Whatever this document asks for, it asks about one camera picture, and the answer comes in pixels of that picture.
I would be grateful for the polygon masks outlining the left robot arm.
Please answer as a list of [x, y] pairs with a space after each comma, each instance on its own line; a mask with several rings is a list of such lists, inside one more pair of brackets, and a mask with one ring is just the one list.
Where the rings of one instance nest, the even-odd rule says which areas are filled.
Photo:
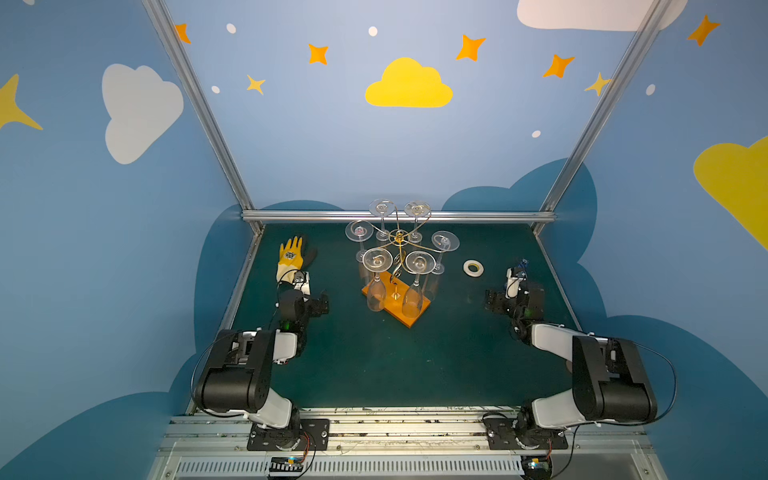
[[299, 408], [271, 387], [275, 365], [304, 352], [310, 320], [329, 313], [329, 297], [299, 290], [279, 295], [279, 323], [254, 331], [223, 330], [212, 342], [202, 371], [191, 380], [197, 409], [219, 418], [241, 416], [251, 423], [249, 451], [309, 451], [326, 420], [305, 422]]

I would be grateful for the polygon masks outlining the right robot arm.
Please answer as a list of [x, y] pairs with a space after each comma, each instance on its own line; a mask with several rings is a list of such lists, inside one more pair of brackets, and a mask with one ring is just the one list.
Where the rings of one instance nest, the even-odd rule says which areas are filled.
[[571, 366], [571, 387], [531, 400], [519, 410], [512, 427], [524, 449], [541, 448], [566, 430], [586, 424], [643, 426], [674, 408], [679, 381], [674, 364], [669, 405], [659, 410], [640, 351], [659, 353], [634, 341], [583, 333], [543, 318], [544, 290], [517, 277], [502, 291], [485, 292], [484, 307], [510, 320], [513, 336], [527, 346], [556, 355]]

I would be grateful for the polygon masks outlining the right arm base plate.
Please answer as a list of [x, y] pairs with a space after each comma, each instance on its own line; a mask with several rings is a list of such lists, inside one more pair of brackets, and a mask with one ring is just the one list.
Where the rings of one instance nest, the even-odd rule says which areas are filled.
[[491, 450], [565, 450], [563, 430], [541, 428], [527, 420], [490, 416], [481, 419]]

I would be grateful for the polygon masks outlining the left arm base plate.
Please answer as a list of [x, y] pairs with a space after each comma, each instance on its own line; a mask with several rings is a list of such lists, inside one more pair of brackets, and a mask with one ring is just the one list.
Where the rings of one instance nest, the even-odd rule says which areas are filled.
[[248, 435], [248, 451], [325, 451], [330, 436], [328, 419], [291, 420], [277, 429], [253, 424]]

